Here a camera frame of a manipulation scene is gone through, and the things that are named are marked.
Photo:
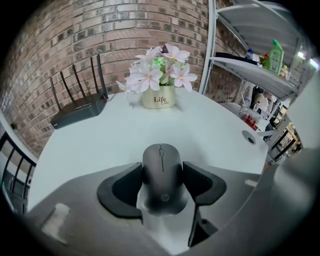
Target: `green bottle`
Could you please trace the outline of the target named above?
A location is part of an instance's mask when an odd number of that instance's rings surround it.
[[[282,60],[284,58],[284,50],[277,40],[273,40],[274,47],[271,49],[268,58],[267,70],[276,74],[280,74],[282,68]]]

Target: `black router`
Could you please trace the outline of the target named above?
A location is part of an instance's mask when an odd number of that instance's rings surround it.
[[[102,93],[100,93],[99,89],[98,89],[92,57],[90,58],[90,62],[91,62],[91,69],[92,69],[93,80],[94,80],[94,84],[95,84],[95,90],[96,90],[95,94],[88,95],[88,96],[85,95],[85,92],[80,84],[75,65],[73,64],[72,68],[74,71],[74,75],[75,75],[76,81],[80,87],[80,91],[81,91],[83,97],[79,98],[77,100],[74,100],[74,98],[72,97],[72,94],[70,93],[70,90],[66,84],[64,75],[63,75],[62,71],[60,71],[62,82],[64,84],[64,87],[65,87],[70,99],[71,99],[70,103],[68,103],[63,108],[61,108],[60,104],[58,102],[58,99],[57,99],[57,95],[56,95],[56,91],[54,88],[52,78],[50,77],[51,89],[53,92],[53,96],[54,96],[55,102],[59,108],[59,112],[50,121],[50,123],[52,124],[54,129],[57,130],[62,127],[74,124],[76,122],[79,122],[79,121],[82,121],[82,120],[85,120],[88,118],[96,117],[104,109],[104,107],[107,103],[107,100],[108,100],[108,94],[107,94],[104,78],[102,76],[101,62],[100,62],[100,55],[99,54],[97,55],[96,59],[97,59],[97,64],[98,64],[98,73],[99,73],[99,77],[100,77],[100,82],[102,85],[102,91],[103,91]]]

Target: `black wireless mouse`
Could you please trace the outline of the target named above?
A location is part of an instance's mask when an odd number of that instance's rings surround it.
[[[144,206],[153,215],[175,215],[187,205],[183,169],[178,150],[169,144],[153,144],[142,156],[142,183],[146,186]]]

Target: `flower pot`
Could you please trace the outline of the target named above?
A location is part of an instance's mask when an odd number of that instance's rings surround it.
[[[148,109],[168,109],[176,104],[176,88],[174,85],[160,86],[160,90],[150,87],[142,94],[143,105]]]

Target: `white shelf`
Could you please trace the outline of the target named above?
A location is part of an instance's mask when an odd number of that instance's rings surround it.
[[[291,66],[301,47],[302,35],[289,10],[271,2],[260,2],[234,5],[216,12],[218,20],[255,54],[269,53],[272,40],[278,40],[284,50],[283,63]]]
[[[292,97],[298,89],[279,75],[257,65],[231,58],[211,57],[211,61],[240,79],[246,80],[270,92],[279,100]]]

